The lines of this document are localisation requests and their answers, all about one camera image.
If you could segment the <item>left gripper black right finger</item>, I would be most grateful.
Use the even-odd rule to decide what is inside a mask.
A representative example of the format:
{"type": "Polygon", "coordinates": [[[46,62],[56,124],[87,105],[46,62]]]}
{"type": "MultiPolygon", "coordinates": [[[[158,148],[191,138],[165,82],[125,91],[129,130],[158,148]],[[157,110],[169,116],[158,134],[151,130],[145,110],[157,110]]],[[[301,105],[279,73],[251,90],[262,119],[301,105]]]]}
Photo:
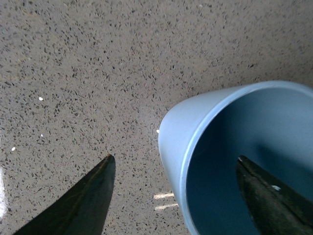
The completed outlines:
{"type": "Polygon", "coordinates": [[[311,235],[313,203],[241,155],[236,177],[249,215],[262,235],[311,235]]]}

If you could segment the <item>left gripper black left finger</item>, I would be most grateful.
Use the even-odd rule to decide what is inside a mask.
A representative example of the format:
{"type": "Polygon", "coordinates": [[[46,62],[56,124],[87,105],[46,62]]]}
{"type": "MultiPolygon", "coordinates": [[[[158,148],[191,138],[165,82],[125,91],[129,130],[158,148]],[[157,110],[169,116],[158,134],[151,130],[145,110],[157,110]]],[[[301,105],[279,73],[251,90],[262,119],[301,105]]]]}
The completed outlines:
{"type": "Polygon", "coordinates": [[[17,235],[100,235],[112,198],[115,159],[108,154],[17,235]]]}

